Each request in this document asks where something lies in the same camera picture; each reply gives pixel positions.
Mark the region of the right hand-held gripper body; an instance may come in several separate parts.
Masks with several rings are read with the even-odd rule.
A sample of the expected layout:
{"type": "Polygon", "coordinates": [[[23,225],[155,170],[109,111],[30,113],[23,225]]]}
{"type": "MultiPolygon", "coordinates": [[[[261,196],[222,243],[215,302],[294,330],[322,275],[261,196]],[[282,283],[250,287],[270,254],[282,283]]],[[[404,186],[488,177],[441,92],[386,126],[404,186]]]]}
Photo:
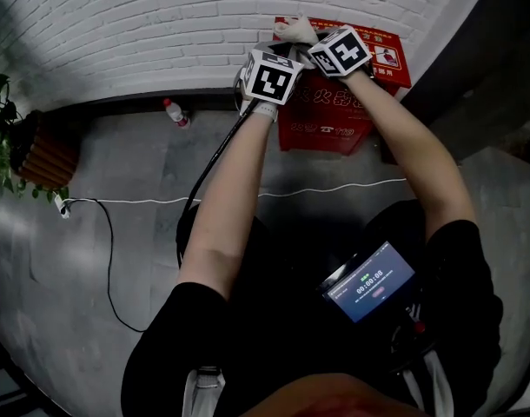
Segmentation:
{"type": "Polygon", "coordinates": [[[350,25],[342,25],[308,50],[326,77],[344,77],[372,58],[368,46],[350,25]]]}

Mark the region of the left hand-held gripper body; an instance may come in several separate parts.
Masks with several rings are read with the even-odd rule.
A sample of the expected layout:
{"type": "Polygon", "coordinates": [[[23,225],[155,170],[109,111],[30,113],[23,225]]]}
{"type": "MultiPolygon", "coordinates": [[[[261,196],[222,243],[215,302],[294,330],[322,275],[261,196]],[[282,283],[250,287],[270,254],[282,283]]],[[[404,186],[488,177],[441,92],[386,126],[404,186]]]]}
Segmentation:
{"type": "Polygon", "coordinates": [[[258,43],[248,53],[242,71],[242,88],[247,96],[284,105],[297,84],[304,64],[290,55],[292,44],[282,41],[258,43]]]}

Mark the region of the white towel cloth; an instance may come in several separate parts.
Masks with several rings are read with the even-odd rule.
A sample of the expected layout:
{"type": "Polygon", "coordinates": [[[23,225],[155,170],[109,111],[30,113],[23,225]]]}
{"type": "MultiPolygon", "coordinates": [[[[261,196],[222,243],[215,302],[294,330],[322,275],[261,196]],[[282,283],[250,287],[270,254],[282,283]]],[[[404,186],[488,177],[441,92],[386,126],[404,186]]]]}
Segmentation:
{"type": "Polygon", "coordinates": [[[273,32],[284,42],[304,43],[310,46],[320,42],[314,27],[304,15],[297,19],[284,17],[282,21],[275,22],[273,32]]]}

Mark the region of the red fire extinguisher box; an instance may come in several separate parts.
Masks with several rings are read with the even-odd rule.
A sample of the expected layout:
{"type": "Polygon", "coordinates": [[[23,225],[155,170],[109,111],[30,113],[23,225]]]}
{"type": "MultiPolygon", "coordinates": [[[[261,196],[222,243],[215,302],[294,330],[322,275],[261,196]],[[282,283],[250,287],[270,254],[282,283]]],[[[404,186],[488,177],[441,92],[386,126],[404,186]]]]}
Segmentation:
{"type": "MultiPolygon", "coordinates": [[[[341,22],[309,19],[321,41],[338,29],[341,22]]],[[[384,30],[348,24],[357,31],[372,54],[357,70],[390,95],[411,86],[407,61],[400,38],[384,30]]],[[[366,138],[373,124],[366,109],[341,82],[341,77],[326,77],[313,62],[304,43],[292,43],[291,56],[309,63],[301,73],[295,91],[278,115],[279,143],[283,151],[305,149],[335,152],[349,156],[366,138]]]]}

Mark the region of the person's right forearm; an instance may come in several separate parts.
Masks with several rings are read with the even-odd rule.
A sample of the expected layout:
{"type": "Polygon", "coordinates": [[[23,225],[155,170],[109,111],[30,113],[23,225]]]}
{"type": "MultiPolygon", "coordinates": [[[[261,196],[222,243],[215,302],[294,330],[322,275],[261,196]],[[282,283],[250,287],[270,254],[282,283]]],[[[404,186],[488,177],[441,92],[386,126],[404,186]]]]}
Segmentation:
{"type": "Polygon", "coordinates": [[[455,221],[475,223],[474,205],[455,160],[419,119],[363,71],[341,81],[369,113],[420,202],[426,237],[455,221]]]}

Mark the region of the person's left forearm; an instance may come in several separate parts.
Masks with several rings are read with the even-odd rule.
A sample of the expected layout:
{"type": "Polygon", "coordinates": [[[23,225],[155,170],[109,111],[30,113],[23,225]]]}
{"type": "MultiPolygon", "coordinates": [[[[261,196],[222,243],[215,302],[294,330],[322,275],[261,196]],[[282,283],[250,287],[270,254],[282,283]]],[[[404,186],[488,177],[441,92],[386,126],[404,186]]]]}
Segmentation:
{"type": "Polygon", "coordinates": [[[199,204],[178,281],[230,297],[254,220],[276,107],[259,103],[224,152],[199,204]]]}

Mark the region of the clear plastic bottle red cap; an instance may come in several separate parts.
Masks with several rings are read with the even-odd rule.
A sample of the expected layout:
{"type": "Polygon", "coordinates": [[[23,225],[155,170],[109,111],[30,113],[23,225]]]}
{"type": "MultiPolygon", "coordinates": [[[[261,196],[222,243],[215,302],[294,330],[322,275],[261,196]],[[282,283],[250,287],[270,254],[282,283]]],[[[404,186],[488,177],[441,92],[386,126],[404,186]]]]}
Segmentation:
{"type": "Polygon", "coordinates": [[[186,112],[169,98],[164,98],[162,101],[163,107],[169,118],[182,129],[187,129],[190,126],[190,120],[186,112]]]}

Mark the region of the chest-worn screen device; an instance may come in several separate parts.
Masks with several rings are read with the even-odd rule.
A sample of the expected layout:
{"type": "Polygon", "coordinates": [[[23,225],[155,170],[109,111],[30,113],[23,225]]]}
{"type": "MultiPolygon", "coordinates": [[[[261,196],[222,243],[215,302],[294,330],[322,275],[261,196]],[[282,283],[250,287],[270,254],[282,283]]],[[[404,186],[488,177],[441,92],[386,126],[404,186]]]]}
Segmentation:
{"type": "Polygon", "coordinates": [[[415,271],[389,242],[365,261],[356,258],[334,271],[318,290],[351,322],[357,323],[412,285],[415,271]]]}

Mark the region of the brown slatted wooden planter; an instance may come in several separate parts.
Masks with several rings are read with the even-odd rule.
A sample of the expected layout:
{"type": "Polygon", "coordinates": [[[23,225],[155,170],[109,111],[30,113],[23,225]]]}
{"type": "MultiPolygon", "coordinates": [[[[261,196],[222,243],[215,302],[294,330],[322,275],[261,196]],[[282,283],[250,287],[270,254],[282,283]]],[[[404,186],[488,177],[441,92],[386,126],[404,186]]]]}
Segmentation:
{"type": "Polygon", "coordinates": [[[39,110],[15,123],[10,135],[10,167],[42,189],[66,188],[79,163],[80,140],[71,127],[39,110]]]}

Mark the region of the person's black clothing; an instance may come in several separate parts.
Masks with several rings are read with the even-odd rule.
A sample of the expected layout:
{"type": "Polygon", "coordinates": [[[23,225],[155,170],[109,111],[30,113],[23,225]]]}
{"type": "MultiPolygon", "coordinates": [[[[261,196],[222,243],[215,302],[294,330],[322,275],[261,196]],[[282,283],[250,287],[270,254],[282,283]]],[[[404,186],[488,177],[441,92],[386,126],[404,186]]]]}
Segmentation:
{"type": "Polygon", "coordinates": [[[364,228],[360,256],[384,242],[412,266],[419,289],[353,323],[316,291],[319,275],[287,264],[254,222],[229,299],[196,283],[173,288],[127,362],[123,417],[181,417],[186,381],[201,367],[219,368],[226,381],[214,417],[240,417],[314,374],[348,375],[429,414],[444,385],[454,415],[471,417],[500,360],[503,315],[480,231],[455,221],[427,238],[421,205],[400,201],[364,228]]]}

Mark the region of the black framed glass door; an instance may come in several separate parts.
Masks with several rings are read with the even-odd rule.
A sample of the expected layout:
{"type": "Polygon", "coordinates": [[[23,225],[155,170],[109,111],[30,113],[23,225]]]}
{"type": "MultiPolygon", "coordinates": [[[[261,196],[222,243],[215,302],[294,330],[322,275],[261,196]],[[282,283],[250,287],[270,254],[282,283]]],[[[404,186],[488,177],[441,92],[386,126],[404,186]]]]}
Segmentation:
{"type": "Polygon", "coordinates": [[[0,355],[0,417],[24,417],[36,409],[37,404],[12,379],[0,355]]]}

